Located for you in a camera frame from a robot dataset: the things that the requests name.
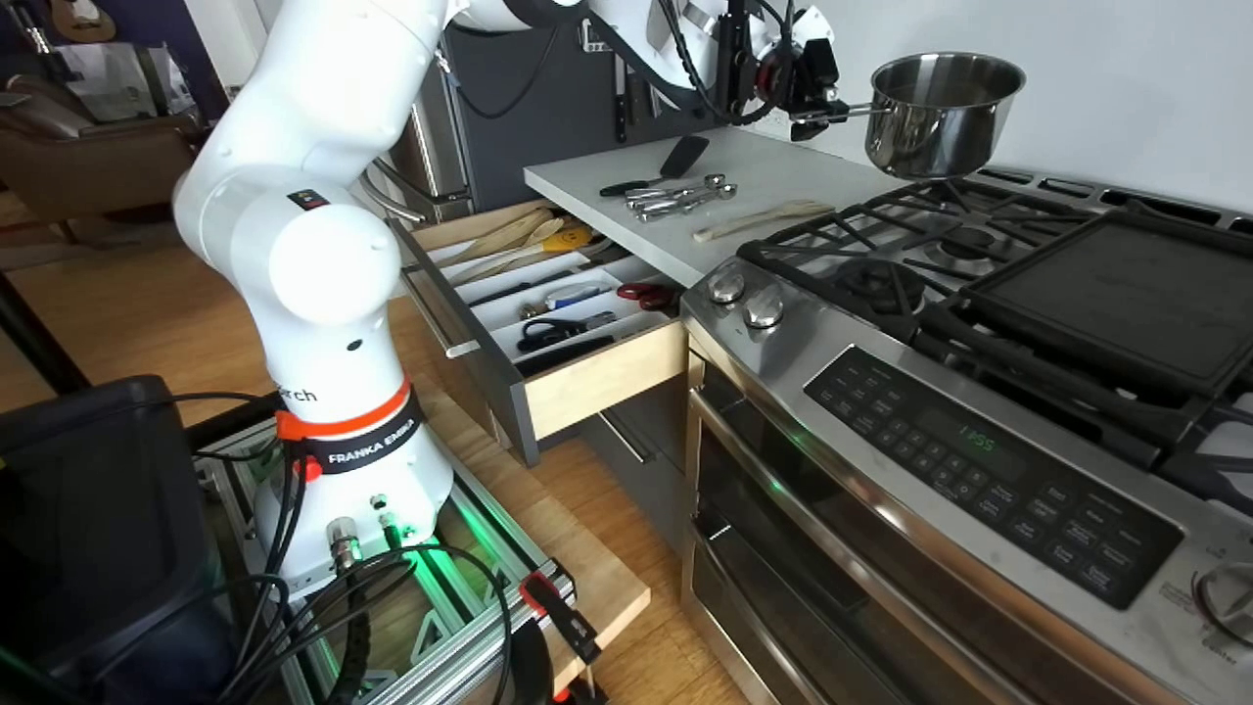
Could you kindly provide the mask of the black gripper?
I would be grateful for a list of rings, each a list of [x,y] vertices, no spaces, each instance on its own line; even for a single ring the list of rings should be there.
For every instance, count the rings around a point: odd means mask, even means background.
[[[839,103],[839,64],[831,39],[779,47],[772,66],[772,107],[793,116],[796,134],[831,124]]]

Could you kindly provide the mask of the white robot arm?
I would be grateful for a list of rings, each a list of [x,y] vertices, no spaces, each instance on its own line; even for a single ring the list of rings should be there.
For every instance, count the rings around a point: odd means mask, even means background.
[[[285,462],[258,502],[292,596],[337,579],[380,521],[431,531],[455,467],[422,427],[392,327],[401,241],[353,184],[408,120],[452,28],[591,22],[672,103],[725,120],[835,95],[822,13],[763,0],[284,0],[246,87],[172,196],[177,232],[245,297],[277,387]]]

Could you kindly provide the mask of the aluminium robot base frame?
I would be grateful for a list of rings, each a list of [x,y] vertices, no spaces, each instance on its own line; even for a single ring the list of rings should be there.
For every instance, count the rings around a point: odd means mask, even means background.
[[[191,448],[255,575],[223,705],[558,705],[584,673],[523,600],[523,579],[540,572],[584,613],[576,575],[448,448],[455,478],[431,531],[373,495],[309,544],[292,544],[292,560],[319,565],[309,579],[277,579],[271,557],[275,527],[313,526],[313,491],[271,408],[202,424]]]

